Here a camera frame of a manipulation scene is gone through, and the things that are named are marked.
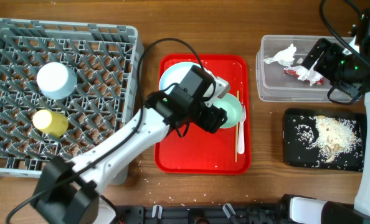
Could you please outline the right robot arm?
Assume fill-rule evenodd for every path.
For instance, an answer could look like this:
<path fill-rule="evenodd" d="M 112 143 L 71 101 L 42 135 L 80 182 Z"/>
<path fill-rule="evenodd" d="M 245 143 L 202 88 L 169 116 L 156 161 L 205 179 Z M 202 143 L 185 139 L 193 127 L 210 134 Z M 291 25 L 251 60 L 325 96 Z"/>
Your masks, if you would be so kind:
<path fill-rule="evenodd" d="M 354 46 L 349 45 L 331 27 L 323 12 L 321 20 L 337 43 L 319 39 L 301 64 L 330 81 L 333 89 L 351 97 L 351 103 L 364 98 L 367 116 L 363 176 L 353 205 L 296 195 L 284 195 L 284 218 L 295 223 L 370 223 L 370 8 L 359 13 L 353 28 Z"/>

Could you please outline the small light blue bowl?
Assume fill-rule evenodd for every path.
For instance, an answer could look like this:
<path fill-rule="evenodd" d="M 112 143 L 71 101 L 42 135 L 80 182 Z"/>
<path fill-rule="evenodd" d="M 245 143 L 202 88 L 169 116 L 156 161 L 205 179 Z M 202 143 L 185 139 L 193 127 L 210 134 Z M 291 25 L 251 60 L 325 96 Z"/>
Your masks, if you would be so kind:
<path fill-rule="evenodd" d="M 44 96 L 53 100 L 61 100 L 72 94 L 78 78 L 68 66 L 50 62 L 38 71 L 36 82 Z"/>

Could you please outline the food scraps and rice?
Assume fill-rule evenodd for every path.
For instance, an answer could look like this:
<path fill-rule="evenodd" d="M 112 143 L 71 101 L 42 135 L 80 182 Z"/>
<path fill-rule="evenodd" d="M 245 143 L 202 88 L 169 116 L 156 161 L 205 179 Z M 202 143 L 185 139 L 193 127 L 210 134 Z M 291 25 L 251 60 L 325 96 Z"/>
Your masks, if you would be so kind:
<path fill-rule="evenodd" d="M 318 163 L 332 163 L 340 155 L 348 154 L 362 146 L 362 139 L 355 130 L 356 122 L 327 116 L 301 116 L 301 121 L 312 124 L 296 124 L 297 141 L 308 150 L 318 149 Z"/>

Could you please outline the yellow cup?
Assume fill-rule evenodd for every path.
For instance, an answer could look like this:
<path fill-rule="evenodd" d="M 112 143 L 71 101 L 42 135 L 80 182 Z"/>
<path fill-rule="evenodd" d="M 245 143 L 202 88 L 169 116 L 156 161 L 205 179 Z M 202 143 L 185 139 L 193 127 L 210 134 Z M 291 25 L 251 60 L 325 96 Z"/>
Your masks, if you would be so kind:
<path fill-rule="evenodd" d="M 49 110 L 39 110 L 32 118 L 33 125 L 45 134 L 61 137 L 66 133 L 69 122 L 66 116 L 61 113 Z"/>

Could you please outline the red snack wrapper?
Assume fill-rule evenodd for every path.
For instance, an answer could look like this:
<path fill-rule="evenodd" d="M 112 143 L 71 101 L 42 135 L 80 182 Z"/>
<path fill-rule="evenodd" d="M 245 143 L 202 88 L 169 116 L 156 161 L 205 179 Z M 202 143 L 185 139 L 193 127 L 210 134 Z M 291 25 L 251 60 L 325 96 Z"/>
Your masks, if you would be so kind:
<path fill-rule="evenodd" d="M 293 75 L 293 76 L 299 77 L 299 75 L 296 73 L 296 71 L 292 70 L 292 69 L 285 68 L 284 73 L 288 74 L 288 75 Z M 317 82 L 315 82 L 315 85 L 323 85 L 323 84 L 324 84 L 324 79 L 323 78 L 318 80 Z"/>

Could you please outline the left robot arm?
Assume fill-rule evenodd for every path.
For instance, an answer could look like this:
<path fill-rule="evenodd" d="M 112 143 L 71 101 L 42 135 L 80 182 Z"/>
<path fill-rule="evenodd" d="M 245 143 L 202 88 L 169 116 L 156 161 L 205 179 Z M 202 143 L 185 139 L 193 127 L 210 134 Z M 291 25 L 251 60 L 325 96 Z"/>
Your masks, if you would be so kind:
<path fill-rule="evenodd" d="M 230 89 L 221 77 L 193 65 L 178 82 L 152 92 L 124 127 L 68 162 L 53 158 L 43 170 L 31 206 L 49 223 L 111 223 L 115 209 L 101 195 L 139 154 L 170 132 L 194 123 L 215 133 L 227 120 L 213 106 Z"/>

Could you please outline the white tissue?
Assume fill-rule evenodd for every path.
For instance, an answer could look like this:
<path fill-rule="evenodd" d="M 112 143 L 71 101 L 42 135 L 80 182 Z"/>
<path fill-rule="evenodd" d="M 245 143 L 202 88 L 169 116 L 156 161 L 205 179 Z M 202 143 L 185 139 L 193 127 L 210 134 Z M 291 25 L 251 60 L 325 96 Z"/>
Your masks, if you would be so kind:
<path fill-rule="evenodd" d="M 303 62 L 302 58 L 299 58 L 296 61 L 297 66 L 289 67 L 288 71 L 291 72 L 293 75 L 297 76 L 297 79 L 301 81 L 308 81 L 310 86 L 312 85 L 322 85 L 323 84 L 323 76 L 320 75 L 318 72 L 314 71 L 313 67 L 309 70 L 303 66 L 301 63 Z"/>
<path fill-rule="evenodd" d="M 278 53 L 276 53 L 273 57 L 265 58 L 263 61 L 266 64 L 278 62 L 280 65 L 284 67 L 290 67 L 295 60 L 294 58 L 295 52 L 296 47 L 293 44 L 291 44 L 285 50 L 281 50 Z"/>

